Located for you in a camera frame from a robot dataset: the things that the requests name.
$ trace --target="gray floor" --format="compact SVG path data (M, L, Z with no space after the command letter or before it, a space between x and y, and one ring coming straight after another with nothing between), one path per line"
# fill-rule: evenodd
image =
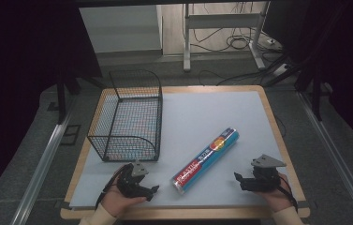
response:
M244 53L221 56L197 55L193 56L192 60L190 73L183 72L180 57L114 60L118 62L117 65L106 58L99 59L99 62L104 77L110 70L147 69L157 74L164 86L214 85L222 81L222 78L257 71L251 56ZM264 80L270 79L271 76L265 77ZM224 84L258 84L261 80L261 77L243 78ZM311 216L304 221L309 224L353 224L353 199L314 129L301 99L293 89L294 80L295 78L291 77L265 90L310 204ZM57 148L46 179L26 221L27 224L78 224L77 220L61 219L60 207L100 94L100 90L90 83L82 80L79 82L82 86L81 93L76 96L76 105L68 124L81 126L80 135L74 144L70 144L72 140L65 136L63 144ZM0 178L0 224L9 224L12 220L56 126L58 114L50 107L53 102L57 102L55 90L52 87L42 93L36 119L17 154ZM324 126L353 173L353 130L334 111L326 97L321 99L320 109ZM244 223L239 220L224 220L218 221L217 224ZM271 219L262 219L261 224L273 222Z

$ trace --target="black wire basket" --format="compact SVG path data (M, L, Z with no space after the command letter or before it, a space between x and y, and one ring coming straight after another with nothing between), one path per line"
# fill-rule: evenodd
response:
M110 72L88 140L103 161L157 161L161 140L162 87L146 70Z

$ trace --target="table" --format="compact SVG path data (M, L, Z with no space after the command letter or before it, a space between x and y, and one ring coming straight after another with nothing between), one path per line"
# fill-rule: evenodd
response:
M216 92L258 92L263 104L265 113L280 150L282 160L287 164L288 179L294 187L294 196L301 203L299 216L307 218L310 215L308 204L305 203L305 197L299 179L293 169L293 164L287 152L287 148L278 129L269 101L266 98L264 90L260 86L189 86L189 87L163 87L163 93L216 93ZM73 196L76 185L79 182L83 166L90 149L90 144L85 140L81 149L80 157L73 177L71 179L65 202L69 203ZM65 219L78 219L90 216L94 210L70 210L62 209L61 217ZM222 219L222 218L269 218L271 211L267 206L245 206L245 207L195 207L195 208L131 208L125 212L122 219Z

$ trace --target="white board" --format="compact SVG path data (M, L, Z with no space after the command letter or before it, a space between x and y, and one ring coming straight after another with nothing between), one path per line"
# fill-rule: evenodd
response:
M251 161L262 154L282 160L258 92L164 94L163 106L159 160L143 162L149 174L140 183L160 188L150 202L135 207L265 204L256 194L242 191L234 177L234 172L253 177ZM194 186L179 194L171 177L228 127L238 130L239 140ZM91 147L70 206L94 206L103 187L124 164L102 162ZM278 171L287 174L285 168Z

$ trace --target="metal frame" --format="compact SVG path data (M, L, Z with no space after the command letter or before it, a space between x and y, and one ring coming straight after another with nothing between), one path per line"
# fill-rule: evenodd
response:
M191 51L190 51L190 30L191 29L210 29L210 28L246 28L256 27L253 40L249 43L249 48L255 58L258 69L265 69L263 60L257 51L257 42L260 37L261 29L266 19L269 3L266 2L260 13L248 14L216 14L216 15L190 15L188 4L184 10L184 71L191 70Z

